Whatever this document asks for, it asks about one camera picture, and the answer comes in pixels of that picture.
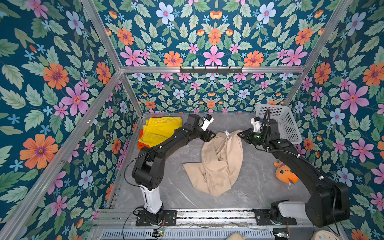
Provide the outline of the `beige shorts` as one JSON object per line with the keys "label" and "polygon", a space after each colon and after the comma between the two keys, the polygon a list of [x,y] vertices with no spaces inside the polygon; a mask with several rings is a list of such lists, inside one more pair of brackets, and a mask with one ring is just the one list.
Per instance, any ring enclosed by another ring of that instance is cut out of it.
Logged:
{"label": "beige shorts", "polygon": [[218,197],[232,188],[243,163],[240,132],[217,133],[203,145],[200,163],[183,164],[195,190]]}

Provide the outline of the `yellow shorts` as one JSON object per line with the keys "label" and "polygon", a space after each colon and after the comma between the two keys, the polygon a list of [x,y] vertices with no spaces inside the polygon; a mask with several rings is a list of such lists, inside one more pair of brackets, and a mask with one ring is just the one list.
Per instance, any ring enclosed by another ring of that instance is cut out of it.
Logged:
{"label": "yellow shorts", "polygon": [[155,123],[155,146],[170,138],[175,130],[182,127],[183,120],[180,117],[150,118]]}

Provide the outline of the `orange shorts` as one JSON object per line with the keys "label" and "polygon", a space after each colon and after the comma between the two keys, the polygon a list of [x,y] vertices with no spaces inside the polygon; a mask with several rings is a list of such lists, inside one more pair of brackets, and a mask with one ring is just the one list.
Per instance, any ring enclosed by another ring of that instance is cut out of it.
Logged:
{"label": "orange shorts", "polygon": [[155,123],[153,119],[146,120],[145,125],[140,130],[139,140],[137,145],[139,149],[143,147],[155,146]]}

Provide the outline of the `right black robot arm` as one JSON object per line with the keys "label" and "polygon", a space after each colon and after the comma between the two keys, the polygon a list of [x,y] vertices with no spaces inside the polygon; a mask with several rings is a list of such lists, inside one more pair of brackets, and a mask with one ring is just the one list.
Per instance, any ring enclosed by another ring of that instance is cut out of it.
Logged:
{"label": "right black robot arm", "polygon": [[311,195],[306,203],[289,200],[272,203],[272,222],[305,219],[321,228],[350,218],[348,187],[324,176],[298,151],[296,145],[302,142],[302,137],[288,107],[257,105],[251,124],[251,128],[238,136],[256,149],[272,154],[279,160],[280,170],[296,175]]}

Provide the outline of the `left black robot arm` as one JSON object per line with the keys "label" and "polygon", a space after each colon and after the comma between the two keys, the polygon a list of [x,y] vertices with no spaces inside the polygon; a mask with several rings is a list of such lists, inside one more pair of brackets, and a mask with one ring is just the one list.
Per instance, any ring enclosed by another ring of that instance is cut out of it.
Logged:
{"label": "left black robot arm", "polygon": [[212,140],[216,134],[208,129],[214,118],[207,114],[203,117],[189,114],[185,123],[178,123],[171,135],[153,147],[143,147],[136,158],[132,177],[141,189],[144,197],[144,213],[153,224],[163,219],[164,204],[160,198],[161,184],[166,160],[178,149],[186,146],[194,139],[204,142]]}

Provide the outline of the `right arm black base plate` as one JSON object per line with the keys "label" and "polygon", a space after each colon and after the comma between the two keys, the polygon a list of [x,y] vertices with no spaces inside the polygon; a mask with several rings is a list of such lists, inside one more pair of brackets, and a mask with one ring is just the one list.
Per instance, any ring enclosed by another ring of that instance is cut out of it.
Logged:
{"label": "right arm black base plate", "polygon": [[297,221],[294,218],[282,218],[281,220],[272,220],[269,209],[252,209],[255,214],[255,220],[258,226],[296,226]]}

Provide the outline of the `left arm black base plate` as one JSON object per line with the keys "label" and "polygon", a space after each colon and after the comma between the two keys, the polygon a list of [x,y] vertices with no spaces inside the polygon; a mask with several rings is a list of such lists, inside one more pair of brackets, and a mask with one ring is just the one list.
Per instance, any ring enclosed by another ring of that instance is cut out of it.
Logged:
{"label": "left arm black base plate", "polygon": [[175,226],[177,221],[176,210],[162,210],[157,214],[148,211],[139,211],[136,220],[137,227]]}

